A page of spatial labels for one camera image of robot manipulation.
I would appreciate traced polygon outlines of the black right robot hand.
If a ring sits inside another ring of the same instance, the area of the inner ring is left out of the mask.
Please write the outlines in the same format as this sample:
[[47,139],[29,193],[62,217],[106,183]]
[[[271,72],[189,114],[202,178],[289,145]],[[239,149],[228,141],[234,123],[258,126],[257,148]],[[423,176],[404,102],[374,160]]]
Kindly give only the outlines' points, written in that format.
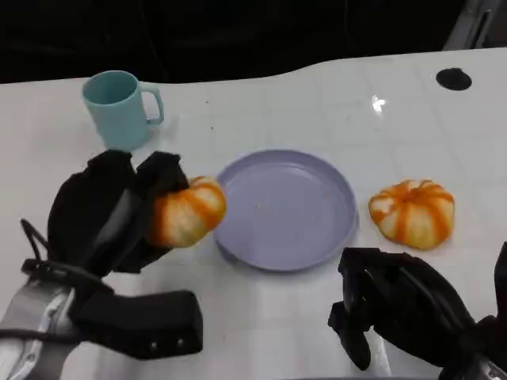
[[362,371],[372,361],[365,333],[374,330],[398,349],[436,367],[458,351],[459,333],[474,325],[456,289],[431,265],[378,248],[343,250],[338,271],[343,299],[328,325]]

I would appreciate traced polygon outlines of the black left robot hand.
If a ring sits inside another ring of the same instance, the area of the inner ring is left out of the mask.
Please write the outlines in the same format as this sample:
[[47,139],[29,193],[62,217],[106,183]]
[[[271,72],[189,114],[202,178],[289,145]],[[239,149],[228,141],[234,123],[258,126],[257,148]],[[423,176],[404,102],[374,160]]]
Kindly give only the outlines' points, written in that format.
[[60,187],[48,217],[52,261],[104,277],[139,273],[173,249],[151,233],[157,198],[187,189],[181,157],[155,151],[140,165],[106,150]]

